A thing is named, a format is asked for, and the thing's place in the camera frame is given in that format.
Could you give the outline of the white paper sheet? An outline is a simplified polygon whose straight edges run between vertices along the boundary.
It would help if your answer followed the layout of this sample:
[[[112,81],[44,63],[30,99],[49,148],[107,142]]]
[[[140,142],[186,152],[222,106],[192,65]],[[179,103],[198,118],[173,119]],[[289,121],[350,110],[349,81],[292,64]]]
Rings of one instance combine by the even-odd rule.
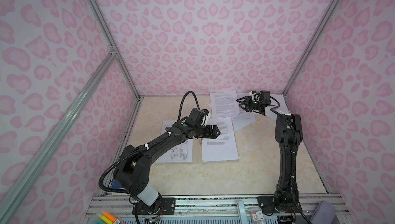
[[[208,125],[216,125],[221,134],[216,139],[202,139],[203,162],[239,160],[231,117],[209,119]]]

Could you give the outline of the central printed text sheet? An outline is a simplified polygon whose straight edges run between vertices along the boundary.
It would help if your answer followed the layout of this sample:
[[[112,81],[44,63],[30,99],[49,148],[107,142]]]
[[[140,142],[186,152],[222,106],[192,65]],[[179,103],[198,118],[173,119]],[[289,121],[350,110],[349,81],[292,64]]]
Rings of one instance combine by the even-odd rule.
[[[214,119],[235,118],[239,115],[239,107],[236,102],[237,93],[235,90],[229,92],[211,92],[211,110]]]

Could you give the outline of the technical drawing paper sheet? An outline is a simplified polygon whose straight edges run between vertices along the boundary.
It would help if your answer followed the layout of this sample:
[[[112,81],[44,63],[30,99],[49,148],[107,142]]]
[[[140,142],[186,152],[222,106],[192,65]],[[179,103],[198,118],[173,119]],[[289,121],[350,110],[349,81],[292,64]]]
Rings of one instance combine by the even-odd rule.
[[[157,164],[169,163],[192,163],[193,162],[193,141],[191,139],[171,148],[160,156],[155,162]]]

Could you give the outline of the translucent beige file folder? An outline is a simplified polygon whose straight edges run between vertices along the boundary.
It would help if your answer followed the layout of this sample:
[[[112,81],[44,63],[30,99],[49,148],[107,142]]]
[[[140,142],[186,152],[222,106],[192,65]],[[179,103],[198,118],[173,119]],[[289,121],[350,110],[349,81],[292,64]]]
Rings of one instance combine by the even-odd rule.
[[[193,162],[202,163],[202,139],[192,140],[193,141]]]

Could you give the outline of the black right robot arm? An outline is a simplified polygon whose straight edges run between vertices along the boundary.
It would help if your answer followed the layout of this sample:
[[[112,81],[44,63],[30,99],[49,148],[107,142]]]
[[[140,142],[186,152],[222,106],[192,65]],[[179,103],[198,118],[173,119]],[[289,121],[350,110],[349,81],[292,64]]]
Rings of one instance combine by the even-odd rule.
[[[278,111],[281,107],[280,103],[265,94],[259,94],[258,97],[245,96],[236,101],[239,107],[248,113],[265,116],[266,109],[269,107],[270,112],[276,115],[275,139],[280,150],[280,173],[272,208],[278,212],[296,208],[302,213],[296,182],[297,152],[303,140],[300,116],[282,114]]]

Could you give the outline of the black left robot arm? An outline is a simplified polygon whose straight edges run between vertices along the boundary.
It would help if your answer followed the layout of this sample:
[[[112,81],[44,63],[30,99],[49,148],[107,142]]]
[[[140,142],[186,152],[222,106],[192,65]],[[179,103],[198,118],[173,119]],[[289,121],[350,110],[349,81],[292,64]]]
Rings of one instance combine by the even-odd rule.
[[[121,157],[102,173],[98,185],[105,192],[128,194],[141,202],[146,212],[156,214],[163,204],[161,194],[149,185],[152,164],[189,139],[217,139],[220,135],[217,125],[177,121],[154,140],[124,148]]]

